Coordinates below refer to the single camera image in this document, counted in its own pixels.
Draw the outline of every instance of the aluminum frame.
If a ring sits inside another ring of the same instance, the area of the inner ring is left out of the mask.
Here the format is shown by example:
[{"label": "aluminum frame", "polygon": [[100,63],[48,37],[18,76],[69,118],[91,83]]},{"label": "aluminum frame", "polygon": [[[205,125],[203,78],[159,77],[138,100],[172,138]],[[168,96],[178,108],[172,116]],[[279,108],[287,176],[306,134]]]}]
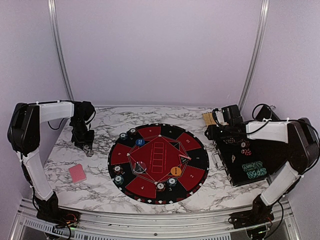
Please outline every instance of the aluminum frame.
[{"label": "aluminum frame", "polygon": [[256,32],[251,62],[250,62],[248,73],[246,75],[245,83],[244,83],[243,90],[238,103],[240,112],[243,110],[244,105],[246,103],[250,86],[254,78],[254,73],[255,73],[259,53],[261,52],[265,31],[266,31],[266,25],[267,25],[269,3],[270,3],[270,0],[262,0],[260,18],[258,23],[258,29]]},{"label": "aluminum frame", "polygon": [[[287,200],[282,201],[284,208],[284,223],[291,240],[301,240],[293,212]],[[170,213],[170,214],[138,214],[138,213],[111,213],[79,210],[81,213],[77,228],[72,230],[71,239],[82,239],[84,235],[103,236],[117,240],[202,240],[214,239],[217,236],[227,236],[232,232],[238,232],[263,226],[259,224],[253,227],[234,229],[228,222],[231,213],[251,209],[251,205],[234,207],[222,210],[194,212],[194,213]],[[282,210],[279,204],[274,205],[274,223],[279,222]],[[46,225],[50,229],[51,223],[36,218],[37,211],[30,199],[23,198],[15,217],[9,240],[19,240],[24,226],[39,229],[39,225]]]},{"label": "aluminum frame", "polygon": [[67,97],[69,98],[69,100],[74,101],[75,98],[70,85],[69,76],[68,76],[67,67],[65,63],[63,50],[62,50],[61,40],[60,40],[58,19],[57,19],[57,13],[56,13],[56,0],[48,0],[48,8],[49,8],[49,16],[50,16],[50,22],[52,27],[55,49],[58,56],[60,70],[62,73],[63,84],[65,87]]}]

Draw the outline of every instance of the marble tabletop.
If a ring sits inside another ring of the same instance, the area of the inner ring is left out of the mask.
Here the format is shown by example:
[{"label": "marble tabletop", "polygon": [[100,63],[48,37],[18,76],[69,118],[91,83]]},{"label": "marble tabletop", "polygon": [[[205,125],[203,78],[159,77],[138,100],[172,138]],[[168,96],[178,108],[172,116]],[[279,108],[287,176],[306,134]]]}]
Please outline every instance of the marble tabletop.
[{"label": "marble tabletop", "polygon": [[[85,153],[71,143],[69,122],[62,130],[44,166],[46,177],[57,193],[59,205],[76,209],[111,212],[169,214],[220,210],[249,205],[268,183],[263,180],[232,187],[224,170],[213,163],[212,141],[204,132],[206,125],[202,107],[98,107],[91,123],[95,131],[94,155]],[[108,154],[120,133],[152,123],[171,124],[188,130],[201,140],[209,155],[210,169],[202,187],[192,196],[172,204],[153,205],[138,202],[122,193],[110,178]],[[68,169],[82,164],[86,180],[73,183]]]}]

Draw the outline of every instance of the ladder graphic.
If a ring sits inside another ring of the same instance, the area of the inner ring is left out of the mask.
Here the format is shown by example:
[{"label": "ladder graphic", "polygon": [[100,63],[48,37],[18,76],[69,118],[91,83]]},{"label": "ladder graphic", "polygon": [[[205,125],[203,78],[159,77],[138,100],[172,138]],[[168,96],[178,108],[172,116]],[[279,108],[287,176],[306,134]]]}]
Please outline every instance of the ladder graphic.
[{"label": "ladder graphic", "polygon": [[164,152],[165,144],[163,142],[155,142],[153,145],[152,167],[151,172],[154,174],[162,174],[164,171]]}]

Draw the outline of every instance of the circular game board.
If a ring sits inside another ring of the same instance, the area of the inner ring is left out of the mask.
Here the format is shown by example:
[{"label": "circular game board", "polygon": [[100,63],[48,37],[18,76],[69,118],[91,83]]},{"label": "circular game board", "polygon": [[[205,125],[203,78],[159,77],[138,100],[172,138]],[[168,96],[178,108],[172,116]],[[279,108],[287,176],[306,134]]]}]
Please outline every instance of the circular game board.
[{"label": "circular game board", "polygon": [[172,204],[204,183],[209,158],[192,133],[168,124],[147,124],[121,133],[108,156],[114,184],[147,204]]}]

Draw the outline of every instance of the white wall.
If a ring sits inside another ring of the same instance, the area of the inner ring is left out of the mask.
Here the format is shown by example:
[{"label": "white wall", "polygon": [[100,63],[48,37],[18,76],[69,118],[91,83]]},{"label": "white wall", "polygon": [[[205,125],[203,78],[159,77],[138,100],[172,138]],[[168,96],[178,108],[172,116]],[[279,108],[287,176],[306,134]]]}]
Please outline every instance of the white wall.
[{"label": "white wall", "polygon": [[57,0],[76,99],[219,106],[241,95],[260,0]]},{"label": "white wall", "polygon": [[[47,1],[0,1],[0,82],[0,236],[8,239],[22,196],[31,192],[7,140],[15,105],[67,97]],[[41,126],[42,158],[48,156],[58,135],[59,131]]]},{"label": "white wall", "polygon": [[[262,51],[243,115],[258,103],[281,118],[308,117],[320,131],[320,2],[270,1]],[[320,164],[289,196],[303,240],[320,239]]]}]

